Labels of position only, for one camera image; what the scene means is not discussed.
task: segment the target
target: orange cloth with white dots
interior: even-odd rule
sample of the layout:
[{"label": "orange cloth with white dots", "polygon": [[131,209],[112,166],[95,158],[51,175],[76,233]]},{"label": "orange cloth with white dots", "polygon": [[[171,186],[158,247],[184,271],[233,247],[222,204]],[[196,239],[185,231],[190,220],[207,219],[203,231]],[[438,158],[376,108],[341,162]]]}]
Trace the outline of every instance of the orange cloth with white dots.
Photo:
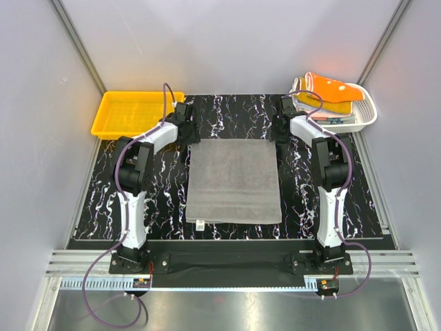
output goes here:
[{"label": "orange cloth with white dots", "polygon": [[323,101],[338,103],[345,101],[364,100],[365,95],[357,88],[353,88],[341,81],[326,78],[313,72],[305,75],[306,89],[320,95]]}]

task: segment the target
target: yellow tray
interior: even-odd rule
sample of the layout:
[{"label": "yellow tray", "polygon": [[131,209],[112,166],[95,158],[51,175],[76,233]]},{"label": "yellow tray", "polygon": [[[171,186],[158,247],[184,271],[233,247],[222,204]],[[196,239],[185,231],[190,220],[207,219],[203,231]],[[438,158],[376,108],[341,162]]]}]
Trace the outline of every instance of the yellow tray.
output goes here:
[{"label": "yellow tray", "polygon": [[[182,92],[174,92],[174,97],[184,101]],[[153,128],[163,111],[162,92],[106,92],[90,132],[102,140],[134,137]],[[173,111],[172,95],[167,92],[167,114]]]}]

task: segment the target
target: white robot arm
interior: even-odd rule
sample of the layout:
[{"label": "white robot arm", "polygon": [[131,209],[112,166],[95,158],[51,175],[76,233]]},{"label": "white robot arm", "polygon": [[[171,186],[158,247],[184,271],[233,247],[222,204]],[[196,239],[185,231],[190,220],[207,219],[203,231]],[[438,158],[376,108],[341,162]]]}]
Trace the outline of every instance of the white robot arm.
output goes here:
[{"label": "white robot arm", "polygon": [[[310,125],[306,120],[306,116],[297,116],[289,122],[290,132],[302,139],[309,147],[313,147],[313,141],[315,139],[329,140],[329,137]],[[318,186],[318,193],[320,195],[320,227],[317,232],[317,240],[323,247],[337,247],[342,244],[342,241],[337,235],[335,230],[335,215],[336,209],[336,195],[341,186],[331,188],[327,190],[323,186]],[[347,189],[344,189],[340,193],[342,201],[345,200]],[[343,203],[338,206],[338,227],[343,228]]]},{"label": "white robot arm", "polygon": [[[176,125],[166,122],[162,126],[160,124],[158,124],[157,126],[160,127],[158,130],[156,130],[147,138],[141,139],[139,141],[140,144],[151,144],[153,146],[153,155],[155,155],[159,150],[164,148],[169,143],[173,143],[178,139],[178,127]],[[141,190],[137,195],[134,195],[131,192],[125,192],[125,195],[127,196],[127,200],[129,201],[129,220],[131,221],[129,222],[127,238],[125,238],[122,245],[129,249],[138,250],[144,245],[146,236],[146,231],[144,227],[145,191]],[[123,212],[124,198],[120,192],[118,192],[118,198],[121,206],[121,229],[124,229],[126,215]]]},{"label": "white robot arm", "polygon": [[[183,145],[198,143],[199,137],[194,107],[187,103],[178,102],[175,111],[167,116],[165,123],[159,123],[150,130],[151,134],[140,139],[124,154],[119,168],[119,183],[127,197],[128,229],[127,236],[118,247],[117,253],[126,261],[145,264],[146,231],[144,226],[144,199],[151,183],[154,155],[169,143],[177,142]],[[114,167],[124,147],[134,138],[121,137],[116,142],[112,164]],[[114,181],[115,168],[112,172]],[[124,212],[124,197],[118,192],[121,206],[121,229],[125,229],[127,215]]]},{"label": "white robot arm", "polygon": [[[342,244],[337,230],[342,232],[343,208],[347,189],[340,193],[336,229],[336,195],[343,187],[349,171],[347,155],[336,141],[312,126],[304,112],[297,112],[291,97],[283,97],[276,103],[277,114],[274,115],[271,128],[271,139],[276,143],[289,143],[292,134],[302,139],[312,153],[312,179],[318,186],[320,195],[320,224],[316,232],[316,249],[314,256],[319,268],[335,265],[345,258],[345,245]],[[339,134],[346,145],[349,157],[352,158],[351,142],[347,134]]]}]

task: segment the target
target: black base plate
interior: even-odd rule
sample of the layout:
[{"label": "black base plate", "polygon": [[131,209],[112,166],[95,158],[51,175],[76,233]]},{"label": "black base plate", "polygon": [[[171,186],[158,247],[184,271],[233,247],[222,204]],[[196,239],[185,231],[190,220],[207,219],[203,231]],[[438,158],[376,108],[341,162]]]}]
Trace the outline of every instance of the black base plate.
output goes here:
[{"label": "black base plate", "polygon": [[335,275],[336,266],[338,266],[338,274],[353,274],[351,257],[348,253],[344,259],[336,264],[329,264],[323,268],[317,268],[314,265],[314,256],[312,253],[293,253],[291,254],[292,273],[295,275],[305,274],[328,274]]},{"label": "black base plate", "polygon": [[[157,253],[149,254],[149,261],[153,262],[154,274],[167,274],[170,265],[170,254]],[[148,274],[149,268],[147,262],[145,265],[139,265],[137,263],[131,263],[129,261],[121,259],[117,253],[112,254],[112,260],[109,267],[110,274]]]}]

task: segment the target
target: metal frame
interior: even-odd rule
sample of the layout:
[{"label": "metal frame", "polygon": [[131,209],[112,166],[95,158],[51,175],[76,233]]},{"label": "metal frame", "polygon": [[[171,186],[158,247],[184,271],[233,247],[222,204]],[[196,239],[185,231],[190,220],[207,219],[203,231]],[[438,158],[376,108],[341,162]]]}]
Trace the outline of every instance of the metal frame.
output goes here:
[{"label": "metal frame", "polygon": [[[55,302],[63,279],[82,277],[85,271],[103,251],[101,250],[55,250],[52,254],[45,279],[45,291],[40,301],[37,318],[33,330],[47,330],[54,310]],[[411,251],[408,250],[374,250],[370,251],[372,258],[373,278],[399,278],[406,292],[409,305],[419,330],[437,330],[422,290],[420,275],[418,274]],[[353,275],[340,275],[342,279],[363,278],[367,271],[367,256],[363,251],[349,251],[353,264]],[[109,274],[110,254],[103,257],[90,273],[96,281],[107,279],[121,279],[121,275]],[[148,274],[132,274],[127,279],[148,278]],[[151,291],[228,291],[228,292],[312,292],[316,279],[321,275],[305,277],[303,288],[155,288]]]},{"label": "metal frame", "polygon": [[395,9],[395,12],[392,14],[391,19],[389,20],[386,28],[384,29],[383,34],[378,40],[377,46],[373,49],[371,57],[369,57],[369,60],[367,61],[366,66],[360,75],[360,78],[357,81],[358,85],[363,86],[366,83],[367,77],[371,74],[371,71],[373,67],[375,67],[377,60],[380,58],[380,55],[384,50],[384,47],[386,47],[388,42],[391,40],[393,33],[395,32],[396,28],[398,27],[398,24],[401,22],[402,18],[406,14],[406,11],[409,9],[409,6],[412,3],[412,1],[413,0],[401,0],[400,3],[398,4],[397,8]]},{"label": "metal frame", "polygon": [[[49,0],[52,4],[55,12],[59,16],[68,37],[72,41],[73,46],[78,52],[81,60],[83,61],[86,69],[90,73],[96,88],[101,94],[106,92],[105,85],[101,80],[92,60],[87,53],[78,32],[76,31],[72,20],[69,18],[66,12],[62,0]],[[401,0],[394,12],[392,18],[387,24],[377,46],[375,47],[372,55],[370,56],[360,78],[358,80],[359,85],[363,85],[368,76],[370,75],[372,69],[374,68],[378,58],[380,57],[384,47],[389,42],[392,34],[395,32],[399,22],[402,20],[404,14],[409,9],[412,0]],[[356,142],[359,155],[362,161],[363,168],[366,173],[366,178],[371,189],[373,202],[375,203],[376,210],[378,212],[380,222],[382,224],[382,231],[384,234],[390,233],[393,237],[396,248],[399,249],[398,240],[396,237],[395,230],[393,229],[392,223],[390,222],[390,215],[387,209],[387,205],[384,202],[384,196],[380,188],[378,177],[374,170],[374,166],[370,160],[370,153],[367,147],[365,138],[361,132],[353,135]],[[94,162],[99,151],[99,140],[96,141],[94,152],[92,153],[92,158],[90,162],[89,171],[85,176],[83,182],[83,191],[78,200],[76,212],[72,219],[73,226],[72,232],[68,240],[71,239],[76,223],[81,216],[82,205],[85,201],[85,196],[87,194],[88,185],[91,179],[91,174],[94,168]],[[46,278],[43,284],[43,294],[39,302],[39,307],[37,314],[33,323],[33,330],[47,330],[50,324],[50,319],[52,317],[53,309],[57,300],[59,290],[61,288],[63,277],[78,277],[83,276],[85,271],[88,269],[89,265],[102,251],[97,250],[57,250],[54,251],[51,262],[48,266],[46,272]],[[413,260],[412,253],[410,251],[401,250],[387,250],[387,251],[371,251],[373,269],[372,277],[382,277],[382,278],[400,278],[406,292],[409,305],[415,319],[416,325],[419,330],[437,330],[433,319],[433,315],[430,311],[429,304],[425,297],[424,291],[422,289],[420,276],[418,274],[417,267]],[[350,251],[351,260],[353,262],[354,275],[351,276],[341,276],[342,278],[357,278],[363,277],[367,269],[367,258],[364,252],[361,251]],[[110,255],[102,258],[100,262],[92,270],[91,277],[119,277],[121,275],[111,275],[108,274],[108,267],[110,262]],[[145,274],[131,275],[131,277],[144,277]],[[320,278],[319,275],[311,275],[306,277],[305,281],[314,281],[315,278]],[[161,290],[185,290],[184,288],[174,288],[174,289],[161,289]]]},{"label": "metal frame", "polygon": [[78,52],[80,59],[82,60],[86,70],[89,72],[90,78],[93,80],[96,88],[102,94],[107,92],[103,80],[101,79],[98,71],[95,68],[87,50],[85,49],[81,38],[76,31],[72,20],[69,17],[68,12],[64,8],[62,0],[49,0],[50,4],[54,8],[57,16],[60,18],[61,24],[63,25],[68,38],[71,40],[72,45],[75,47],[75,50]]}]

